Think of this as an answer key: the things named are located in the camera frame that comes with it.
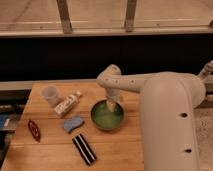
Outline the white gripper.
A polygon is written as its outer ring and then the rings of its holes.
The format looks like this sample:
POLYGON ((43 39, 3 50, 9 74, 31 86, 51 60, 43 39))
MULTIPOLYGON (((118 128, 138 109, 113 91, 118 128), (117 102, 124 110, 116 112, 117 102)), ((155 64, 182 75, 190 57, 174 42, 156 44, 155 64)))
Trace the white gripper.
POLYGON ((120 91, 114 88, 107 88, 106 89, 106 98, 108 99, 106 101, 107 108, 110 112, 115 111, 116 102, 122 100, 122 96, 120 94, 120 91))

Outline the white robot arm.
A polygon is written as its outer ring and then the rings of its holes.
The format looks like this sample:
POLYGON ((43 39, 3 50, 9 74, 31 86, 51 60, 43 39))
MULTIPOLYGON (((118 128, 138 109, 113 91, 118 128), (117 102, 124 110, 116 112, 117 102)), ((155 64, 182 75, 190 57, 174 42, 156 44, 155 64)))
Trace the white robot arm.
POLYGON ((194 109, 205 99, 213 60, 199 74, 158 72, 123 75, 116 65, 97 77, 108 100, 120 90, 139 95, 144 171, 200 171, 194 109))

